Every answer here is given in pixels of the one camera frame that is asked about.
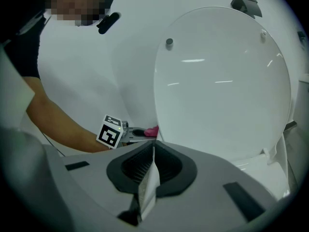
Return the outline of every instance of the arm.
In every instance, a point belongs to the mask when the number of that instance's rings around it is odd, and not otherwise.
[[[47,97],[39,78],[24,77],[24,80],[35,92],[27,114],[41,132],[62,145],[84,152],[108,150],[96,141],[95,134],[78,125]]]

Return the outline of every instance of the black slot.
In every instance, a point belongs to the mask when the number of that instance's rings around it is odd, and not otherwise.
[[[132,134],[136,137],[144,137],[145,136],[144,131],[145,130],[136,129],[136,130],[133,130]]]
[[[85,167],[85,166],[88,166],[88,165],[89,165],[88,162],[80,161],[80,162],[77,162],[77,163],[65,165],[65,167],[67,168],[68,171],[71,171],[71,170],[82,168],[82,167]]]
[[[133,196],[130,208],[127,211],[120,213],[117,217],[122,221],[132,224],[133,226],[138,226],[140,217],[140,205],[136,194]]]
[[[248,222],[265,211],[237,182],[225,184],[223,187]]]

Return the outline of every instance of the toilet hinge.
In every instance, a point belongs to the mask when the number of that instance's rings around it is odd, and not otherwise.
[[[262,153],[264,153],[267,157],[267,164],[271,164],[274,162],[275,155],[277,154],[276,147],[273,147],[272,150],[268,150],[267,148],[263,148]]]

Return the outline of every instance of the black bracket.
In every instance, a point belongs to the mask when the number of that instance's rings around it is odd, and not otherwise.
[[[112,13],[111,15],[105,16],[102,21],[97,25],[98,32],[104,34],[108,29],[120,18],[120,13]]]
[[[257,0],[232,0],[231,5],[233,9],[243,12],[253,19],[255,19],[255,15],[262,17],[262,12],[257,5]]]
[[[300,42],[302,43],[305,40],[306,35],[302,31],[298,31],[297,34],[298,34]]]

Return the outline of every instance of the toilet seat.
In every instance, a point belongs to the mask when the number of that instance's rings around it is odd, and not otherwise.
[[[233,162],[271,150],[283,133],[291,102],[285,61],[242,12],[206,7],[178,18],[161,40],[154,74],[166,142]]]

